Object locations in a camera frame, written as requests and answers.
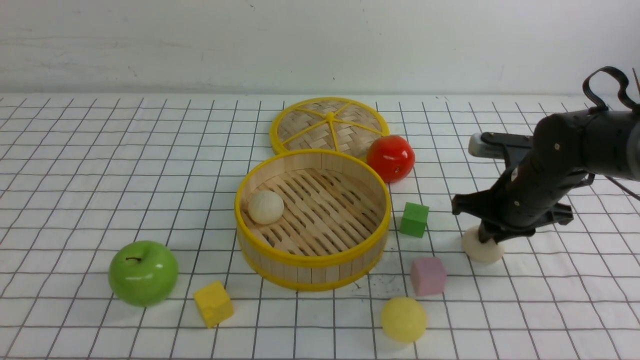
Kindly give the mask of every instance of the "yellow cube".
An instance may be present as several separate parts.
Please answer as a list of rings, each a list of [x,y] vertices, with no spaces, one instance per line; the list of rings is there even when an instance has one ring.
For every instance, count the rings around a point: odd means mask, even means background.
[[[216,281],[193,293],[198,312],[207,328],[212,328],[234,314],[231,299],[222,282]]]

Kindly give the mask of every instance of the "green apple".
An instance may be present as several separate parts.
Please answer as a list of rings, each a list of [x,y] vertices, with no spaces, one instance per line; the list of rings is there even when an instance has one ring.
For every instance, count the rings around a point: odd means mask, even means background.
[[[132,242],[118,251],[109,265],[109,286],[133,306],[153,306],[166,299],[178,280],[178,261],[155,241]]]

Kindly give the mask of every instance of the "yellow plastic spokes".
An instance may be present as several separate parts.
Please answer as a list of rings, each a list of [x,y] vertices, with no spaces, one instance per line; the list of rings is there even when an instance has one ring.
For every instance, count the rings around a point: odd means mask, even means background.
[[[297,133],[293,134],[290,138],[288,138],[288,139],[284,140],[284,141],[282,142],[282,145],[284,145],[284,144],[286,144],[286,143],[290,142],[291,140],[293,140],[293,139],[295,139],[295,138],[299,138],[300,136],[302,136],[302,134],[306,133],[307,131],[309,131],[309,130],[311,130],[311,129],[315,129],[315,128],[317,128],[318,126],[323,125],[323,124],[326,124],[326,120],[319,121],[317,124],[313,124],[313,125],[309,126],[308,128],[306,128],[306,129],[304,129],[304,130],[298,131]]]
[[[365,130],[371,131],[372,133],[376,133],[376,134],[381,135],[381,136],[384,135],[381,131],[378,131],[376,129],[372,129],[370,127],[367,127],[367,126],[364,126],[364,125],[361,125],[361,124],[357,124],[356,122],[346,121],[346,120],[339,120],[339,119],[335,118],[336,115],[338,115],[342,110],[346,109],[347,106],[349,106],[351,104],[352,104],[352,102],[349,101],[345,105],[343,105],[341,108],[339,108],[335,113],[329,112],[326,115],[323,115],[323,114],[321,114],[321,113],[319,113],[317,111],[313,111],[313,110],[309,110],[309,109],[294,108],[293,110],[298,110],[298,111],[302,111],[302,112],[305,112],[305,113],[314,114],[315,116],[318,116],[318,117],[320,117],[321,119],[324,119],[324,120],[320,121],[320,122],[318,122],[318,123],[316,123],[314,125],[311,125],[311,126],[309,126],[308,128],[306,128],[304,130],[298,131],[297,133],[293,134],[290,138],[284,140],[282,142],[282,145],[290,142],[291,140],[299,138],[300,136],[302,136],[302,134],[304,134],[304,133],[306,133],[306,132],[308,132],[308,131],[310,131],[312,129],[315,129],[315,128],[317,128],[319,126],[322,126],[324,124],[328,124],[329,125],[329,130],[331,131],[331,137],[333,138],[333,148],[336,151],[338,151],[338,138],[336,137],[335,129],[333,127],[333,123],[334,122],[340,122],[341,124],[347,124],[347,125],[350,125],[350,126],[359,127],[360,129],[365,129]]]
[[[337,119],[334,119],[334,120],[333,120],[333,122],[340,122],[340,123],[342,123],[342,124],[349,124],[349,125],[351,125],[351,126],[359,127],[360,129],[369,130],[369,131],[371,131],[372,133],[376,133],[376,134],[378,134],[378,135],[384,136],[384,134],[383,134],[381,131],[378,131],[378,130],[375,130],[375,129],[371,129],[371,128],[370,128],[370,127],[368,127],[368,126],[364,126],[364,125],[358,124],[358,123],[353,122],[353,121],[345,121],[345,120],[337,120]]]
[[[333,148],[338,151],[338,138],[335,136],[335,129],[333,128],[333,122],[335,121],[335,115],[333,113],[326,114],[326,122],[329,124],[331,130],[331,137],[333,138]]]

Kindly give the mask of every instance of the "yellow ball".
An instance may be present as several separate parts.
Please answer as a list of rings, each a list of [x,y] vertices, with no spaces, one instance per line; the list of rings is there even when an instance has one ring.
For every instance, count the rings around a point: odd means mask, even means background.
[[[427,328],[427,314],[416,300],[396,297],[382,309],[382,330],[395,341],[413,343]]]

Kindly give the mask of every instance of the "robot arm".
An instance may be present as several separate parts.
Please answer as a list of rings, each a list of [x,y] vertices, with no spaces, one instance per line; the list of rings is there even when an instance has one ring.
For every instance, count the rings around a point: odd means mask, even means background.
[[[630,111],[610,111],[591,92],[589,80],[600,71],[618,80],[618,99]],[[471,155],[504,160],[506,166],[490,189],[452,199],[454,215],[468,213],[481,219],[480,243],[532,236],[545,225],[569,224],[572,209],[558,202],[570,190],[592,184],[596,175],[618,186],[611,177],[640,181],[640,104],[627,96],[627,77],[604,67],[582,87],[595,106],[549,115],[540,120],[533,136],[482,133],[470,139]]]

